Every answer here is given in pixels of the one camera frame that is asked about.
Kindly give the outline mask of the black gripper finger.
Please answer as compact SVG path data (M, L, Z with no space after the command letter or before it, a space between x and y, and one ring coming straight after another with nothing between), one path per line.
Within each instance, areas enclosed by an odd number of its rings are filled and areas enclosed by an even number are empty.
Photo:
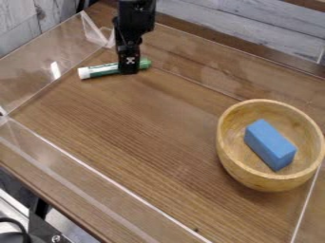
M136 74L139 70L139 47L119 46L117 52L117 69L124 75Z
M113 29L113 38L116 52L121 52L124 50L124 40L120 30L117 28Z

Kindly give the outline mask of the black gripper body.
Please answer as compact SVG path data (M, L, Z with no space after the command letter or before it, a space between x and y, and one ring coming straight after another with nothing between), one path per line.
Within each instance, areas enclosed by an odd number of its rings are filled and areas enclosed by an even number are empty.
M140 44L141 35L154 30L156 0L117 0L113 28L120 30L124 46Z

